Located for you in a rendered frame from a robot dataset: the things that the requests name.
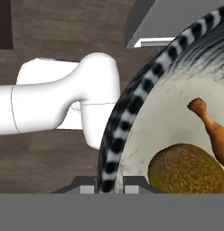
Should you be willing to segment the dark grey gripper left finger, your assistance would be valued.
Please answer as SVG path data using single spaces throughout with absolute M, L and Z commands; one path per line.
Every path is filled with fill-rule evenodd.
M 53 194 L 94 194 L 96 179 L 95 176 L 76 176 L 70 185 L 55 190 Z

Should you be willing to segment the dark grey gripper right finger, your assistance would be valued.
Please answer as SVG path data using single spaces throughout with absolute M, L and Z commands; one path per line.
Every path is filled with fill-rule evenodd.
M 144 176 L 125 176 L 124 177 L 125 194 L 162 194 L 162 192 L 150 186 Z

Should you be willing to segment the black and white striped bowl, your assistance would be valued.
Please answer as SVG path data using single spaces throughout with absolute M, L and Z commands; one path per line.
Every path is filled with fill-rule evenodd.
M 125 176 L 148 181 L 149 162 L 174 144 L 195 145 L 216 160 L 204 123 L 187 108 L 197 97 L 224 127 L 224 5 L 181 32 L 123 91 L 99 150 L 98 192 L 121 192 Z

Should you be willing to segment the brown chicken drumstick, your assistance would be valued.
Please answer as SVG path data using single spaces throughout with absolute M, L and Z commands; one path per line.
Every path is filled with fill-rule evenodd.
M 207 105 L 200 97 L 194 98 L 187 106 L 204 123 L 210 137 L 211 149 L 216 160 L 224 167 L 224 127 L 212 120 L 207 112 Z

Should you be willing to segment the grey cabinet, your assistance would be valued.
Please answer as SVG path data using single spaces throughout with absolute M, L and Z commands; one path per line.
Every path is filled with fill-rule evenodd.
M 166 46 L 176 35 L 224 0 L 135 0 L 124 26 L 128 49 Z

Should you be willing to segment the dark brown cabinet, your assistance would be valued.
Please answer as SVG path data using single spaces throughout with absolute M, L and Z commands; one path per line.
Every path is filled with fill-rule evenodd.
M 0 50 L 12 50 L 11 0 L 0 0 Z

